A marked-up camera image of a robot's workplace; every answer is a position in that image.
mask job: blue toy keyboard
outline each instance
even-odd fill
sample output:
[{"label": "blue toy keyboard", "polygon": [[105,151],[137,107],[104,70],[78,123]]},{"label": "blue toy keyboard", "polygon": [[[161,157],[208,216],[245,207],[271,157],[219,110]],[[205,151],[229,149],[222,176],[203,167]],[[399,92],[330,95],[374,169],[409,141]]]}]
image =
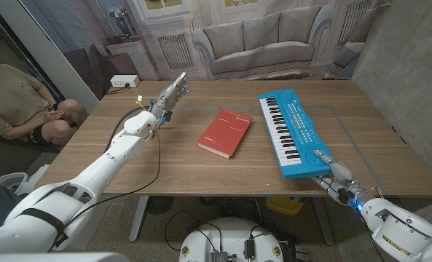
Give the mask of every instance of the blue toy keyboard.
[{"label": "blue toy keyboard", "polygon": [[306,178],[330,174],[329,166],[316,157],[313,150],[331,154],[319,139],[295,91],[267,92],[260,94],[258,99],[282,176]]}]

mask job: wooden table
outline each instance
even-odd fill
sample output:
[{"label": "wooden table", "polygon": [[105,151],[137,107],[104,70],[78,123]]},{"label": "wooden table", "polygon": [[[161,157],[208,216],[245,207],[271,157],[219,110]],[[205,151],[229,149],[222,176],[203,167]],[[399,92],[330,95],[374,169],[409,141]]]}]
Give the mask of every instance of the wooden table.
[{"label": "wooden table", "polygon": [[[145,104],[170,82],[141,82],[138,88],[107,95],[37,183],[41,186],[78,175],[104,151],[122,115]],[[292,88],[332,156],[346,164],[367,188],[384,195],[432,197],[432,174],[362,91],[344,81],[189,82],[189,94],[160,128],[159,178],[137,194],[173,196],[327,196],[309,178],[286,180],[280,174],[257,95]],[[197,139],[220,108],[253,117],[234,156],[224,159],[196,147]],[[143,155],[122,168],[106,193],[125,193],[157,173],[157,139]]]}]

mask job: power strip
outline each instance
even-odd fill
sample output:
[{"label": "power strip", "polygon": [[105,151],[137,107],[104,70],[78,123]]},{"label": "power strip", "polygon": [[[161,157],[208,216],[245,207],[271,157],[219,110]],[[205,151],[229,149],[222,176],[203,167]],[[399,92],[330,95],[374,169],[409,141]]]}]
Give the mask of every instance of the power strip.
[{"label": "power strip", "polygon": [[129,87],[136,87],[140,79],[137,75],[115,75],[111,78],[111,84],[113,87],[125,87],[129,84]]}]

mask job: red book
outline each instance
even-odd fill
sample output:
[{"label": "red book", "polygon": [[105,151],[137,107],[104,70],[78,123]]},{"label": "red book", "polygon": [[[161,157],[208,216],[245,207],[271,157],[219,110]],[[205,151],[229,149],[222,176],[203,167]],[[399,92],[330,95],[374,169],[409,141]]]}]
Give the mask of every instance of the red book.
[{"label": "red book", "polygon": [[235,152],[251,120],[252,117],[222,109],[196,146],[228,159]]}]

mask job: white robotic arm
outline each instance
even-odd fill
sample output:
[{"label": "white robotic arm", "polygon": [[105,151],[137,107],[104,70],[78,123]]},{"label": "white robotic arm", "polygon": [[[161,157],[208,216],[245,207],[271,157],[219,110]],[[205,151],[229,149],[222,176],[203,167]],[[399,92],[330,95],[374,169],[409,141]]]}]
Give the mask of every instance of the white robotic arm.
[{"label": "white robotic arm", "polygon": [[153,130],[170,120],[170,110],[188,93],[186,74],[166,87],[156,102],[128,119],[110,148],[75,178],[33,191],[0,227],[0,253],[62,250],[82,231],[94,205],[120,169],[140,156]]},{"label": "white robotic arm", "polygon": [[332,175],[314,177],[341,205],[351,206],[363,217],[372,238],[398,261],[432,261],[432,224],[386,199],[370,194],[352,172],[322,151],[315,155],[332,170]]}]

